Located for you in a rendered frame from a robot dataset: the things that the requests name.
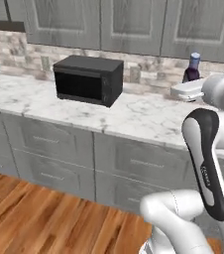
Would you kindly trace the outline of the grey wall socket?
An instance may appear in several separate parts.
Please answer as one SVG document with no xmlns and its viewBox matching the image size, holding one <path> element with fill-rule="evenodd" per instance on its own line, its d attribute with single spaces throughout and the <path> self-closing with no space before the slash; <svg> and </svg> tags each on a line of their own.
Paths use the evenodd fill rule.
<svg viewBox="0 0 224 254">
<path fill-rule="evenodd" d="M 44 71 L 50 71 L 51 70 L 50 59 L 48 57 L 41 56 L 41 62 L 42 62 L 42 69 Z"/>
<path fill-rule="evenodd" d="M 130 81 L 132 83 L 139 83 L 141 78 L 141 71 L 138 66 L 130 67 Z"/>
</svg>

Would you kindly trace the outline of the dark bottle with blue cap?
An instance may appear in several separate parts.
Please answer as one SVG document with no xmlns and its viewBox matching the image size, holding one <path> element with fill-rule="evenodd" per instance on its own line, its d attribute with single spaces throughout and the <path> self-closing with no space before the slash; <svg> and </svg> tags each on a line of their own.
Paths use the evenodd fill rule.
<svg viewBox="0 0 224 254">
<path fill-rule="evenodd" d="M 200 63 L 200 54 L 192 53 L 190 55 L 188 67 L 184 71 L 182 82 L 189 82 L 200 79 L 200 73 L 198 70 L 199 63 Z"/>
</svg>

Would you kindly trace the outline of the black microwave oven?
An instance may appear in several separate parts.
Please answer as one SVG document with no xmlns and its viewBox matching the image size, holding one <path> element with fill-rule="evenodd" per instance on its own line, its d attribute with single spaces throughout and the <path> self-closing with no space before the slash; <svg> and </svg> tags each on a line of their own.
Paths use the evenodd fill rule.
<svg viewBox="0 0 224 254">
<path fill-rule="evenodd" d="M 59 99 L 111 107 L 123 91 L 123 61 L 69 56 L 53 70 Z"/>
</svg>

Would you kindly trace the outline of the dark range hood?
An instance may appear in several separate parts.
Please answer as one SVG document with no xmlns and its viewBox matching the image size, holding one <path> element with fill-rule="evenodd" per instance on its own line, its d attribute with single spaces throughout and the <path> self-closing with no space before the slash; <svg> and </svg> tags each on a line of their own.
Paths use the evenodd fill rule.
<svg viewBox="0 0 224 254">
<path fill-rule="evenodd" d="M 25 33 L 23 22 L 0 21 L 0 31 Z"/>
</svg>

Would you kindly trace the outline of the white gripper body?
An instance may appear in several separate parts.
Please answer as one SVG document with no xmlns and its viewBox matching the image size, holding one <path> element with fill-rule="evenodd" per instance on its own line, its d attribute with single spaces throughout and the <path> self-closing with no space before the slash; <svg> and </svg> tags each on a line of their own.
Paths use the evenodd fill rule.
<svg viewBox="0 0 224 254">
<path fill-rule="evenodd" d="M 181 101 L 195 101 L 203 96 L 201 91 L 204 79 L 179 83 L 170 88 L 170 95 Z"/>
</svg>

